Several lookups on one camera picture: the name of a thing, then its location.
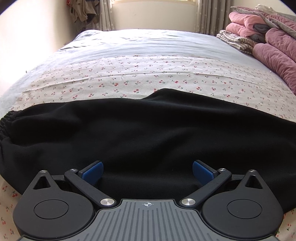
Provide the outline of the black pants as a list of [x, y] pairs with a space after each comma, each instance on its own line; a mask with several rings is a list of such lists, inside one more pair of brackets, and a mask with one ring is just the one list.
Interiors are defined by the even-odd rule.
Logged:
[[295, 123], [211, 97], [161, 89], [144, 99], [44, 103], [1, 119], [1, 175], [23, 193], [52, 175], [104, 165], [97, 187], [114, 199], [180, 200], [200, 160], [259, 172], [284, 211], [295, 208]]

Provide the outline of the light blue bed sheet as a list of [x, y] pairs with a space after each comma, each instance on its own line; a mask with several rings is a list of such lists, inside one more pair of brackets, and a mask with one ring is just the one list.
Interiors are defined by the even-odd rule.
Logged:
[[172, 30], [133, 29], [112, 32], [88, 30], [79, 34], [38, 67], [51, 64], [58, 59], [66, 62], [81, 57], [93, 60], [96, 57], [125, 55], [201, 56], [229, 61], [240, 60], [242, 56], [247, 56], [218, 38], [203, 34]]

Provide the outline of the striped folded cloth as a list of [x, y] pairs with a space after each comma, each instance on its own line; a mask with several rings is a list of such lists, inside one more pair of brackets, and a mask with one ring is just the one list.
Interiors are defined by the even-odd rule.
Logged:
[[257, 44], [257, 42], [248, 37], [241, 37], [226, 30], [220, 30], [216, 37], [236, 50], [248, 55], [252, 55], [253, 48]]

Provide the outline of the left grey curtain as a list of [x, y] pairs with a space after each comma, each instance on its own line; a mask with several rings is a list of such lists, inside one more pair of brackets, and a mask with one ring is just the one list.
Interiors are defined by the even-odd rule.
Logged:
[[111, 0], [99, 1], [99, 29], [101, 31], [115, 30]]

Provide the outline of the grey curtain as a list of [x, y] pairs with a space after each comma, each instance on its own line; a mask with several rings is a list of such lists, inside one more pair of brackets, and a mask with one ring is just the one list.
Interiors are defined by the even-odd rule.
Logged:
[[230, 0], [198, 0], [195, 33], [215, 36], [230, 23]]
[[115, 30], [111, 0], [99, 1], [99, 29], [101, 31]]

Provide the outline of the pink folded quilt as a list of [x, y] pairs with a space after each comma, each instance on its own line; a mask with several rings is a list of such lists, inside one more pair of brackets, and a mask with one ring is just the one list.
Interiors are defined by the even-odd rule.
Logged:
[[226, 31], [257, 44], [253, 56], [281, 77], [295, 93], [295, 16], [268, 15], [255, 8], [233, 6]]

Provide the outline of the right grey curtain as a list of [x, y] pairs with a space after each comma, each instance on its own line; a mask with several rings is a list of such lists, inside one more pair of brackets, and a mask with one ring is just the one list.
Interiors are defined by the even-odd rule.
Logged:
[[230, 0], [198, 0], [195, 33], [215, 36], [230, 23]]

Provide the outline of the hanging clothes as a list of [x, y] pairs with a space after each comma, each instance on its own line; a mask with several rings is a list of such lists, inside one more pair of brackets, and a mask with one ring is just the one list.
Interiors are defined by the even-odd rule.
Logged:
[[99, 21], [100, 1], [70, 0], [66, 1], [74, 23], [97, 23]]

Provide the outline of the grey white blanket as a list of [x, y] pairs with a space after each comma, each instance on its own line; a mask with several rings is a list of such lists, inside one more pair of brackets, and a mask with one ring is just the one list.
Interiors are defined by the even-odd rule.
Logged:
[[266, 5], [263, 5], [263, 4], [258, 4], [256, 7], [255, 7], [256, 10], [258, 11], [262, 11], [268, 15], [277, 15], [277, 11], [275, 11], [272, 7], [269, 7], [269, 6], [266, 6]]

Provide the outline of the window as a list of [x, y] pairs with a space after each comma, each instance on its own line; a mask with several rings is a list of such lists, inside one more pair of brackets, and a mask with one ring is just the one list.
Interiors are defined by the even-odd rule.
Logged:
[[122, 4], [122, 3], [139, 3], [139, 2], [168, 2], [168, 3], [182, 3], [196, 5], [199, 1], [190, 0], [114, 0], [111, 1], [112, 4]]

